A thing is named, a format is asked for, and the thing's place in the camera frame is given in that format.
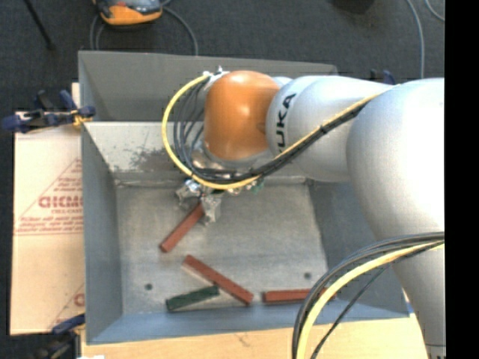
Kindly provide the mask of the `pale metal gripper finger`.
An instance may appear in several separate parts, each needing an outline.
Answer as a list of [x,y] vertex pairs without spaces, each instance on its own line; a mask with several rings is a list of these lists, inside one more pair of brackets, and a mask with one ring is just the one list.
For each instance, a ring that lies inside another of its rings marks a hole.
[[201,197],[201,187],[194,180],[186,180],[175,191],[179,206],[182,209],[190,209],[195,206]]
[[222,199],[212,195],[201,198],[201,206],[204,212],[204,223],[211,224],[218,221],[221,216]]

